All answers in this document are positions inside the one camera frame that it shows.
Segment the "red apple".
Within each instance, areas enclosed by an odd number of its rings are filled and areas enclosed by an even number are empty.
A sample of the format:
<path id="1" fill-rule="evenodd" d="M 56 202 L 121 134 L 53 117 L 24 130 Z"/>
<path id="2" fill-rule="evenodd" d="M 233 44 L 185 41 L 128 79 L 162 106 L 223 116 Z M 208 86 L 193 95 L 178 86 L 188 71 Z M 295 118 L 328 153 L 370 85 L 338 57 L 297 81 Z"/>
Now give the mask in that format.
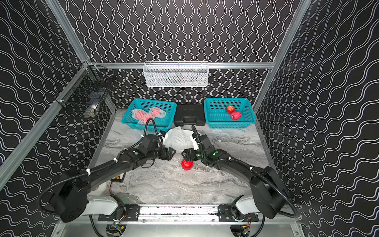
<path id="1" fill-rule="evenodd" d="M 232 105 L 228 105 L 227 107 L 226 107 L 226 112 L 228 113 L 228 114 L 231 114 L 231 113 L 233 113 L 235 111 L 235 107 L 234 106 L 232 106 Z"/>
<path id="2" fill-rule="evenodd" d="M 230 114 L 230 117 L 232 120 L 234 121 L 237 121 L 241 118 L 242 114 L 240 111 L 233 111 L 231 114 Z"/>

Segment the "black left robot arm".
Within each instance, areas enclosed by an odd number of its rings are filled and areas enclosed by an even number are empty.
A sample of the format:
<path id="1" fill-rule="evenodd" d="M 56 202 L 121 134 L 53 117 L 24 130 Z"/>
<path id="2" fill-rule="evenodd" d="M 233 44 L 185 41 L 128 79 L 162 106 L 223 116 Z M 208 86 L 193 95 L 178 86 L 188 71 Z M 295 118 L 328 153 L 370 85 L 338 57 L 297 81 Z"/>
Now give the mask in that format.
<path id="1" fill-rule="evenodd" d="M 89 169 L 81 174 L 66 178 L 52 187 L 49 200 L 52 214 L 65 222 L 83 215 L 123 215 L 123 202 L 115 197 L 96 197 L 90 192 L 119 174 L 133 171 L 148 161 L 161 159 L 170 161 L 176 154 L 167 148 L 158 135 L 145 135 L 136 148 L 124 149 L 113 160 Z"/>

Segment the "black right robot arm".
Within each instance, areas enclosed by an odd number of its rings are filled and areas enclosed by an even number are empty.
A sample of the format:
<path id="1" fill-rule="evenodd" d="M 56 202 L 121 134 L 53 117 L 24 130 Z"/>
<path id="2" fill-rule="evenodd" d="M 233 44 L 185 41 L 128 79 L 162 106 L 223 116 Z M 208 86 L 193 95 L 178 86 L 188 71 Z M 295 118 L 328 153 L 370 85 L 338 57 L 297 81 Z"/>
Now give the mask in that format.
<path id="1" fill-rule="evenodd" d="M 271 167 L 261 168 L 234 158 L 227 151 L 216 149 L 207 135 L 190 136 L 193 147 L 185 149 L 182 157 L 186 162 L 201 161 L 205 166 L 231 174 L 247 183 L 252 197 L 247 204 L 236 207 L 241 214 L 259 212 L 274 218 L 289 201 L 284 186 Z"/>

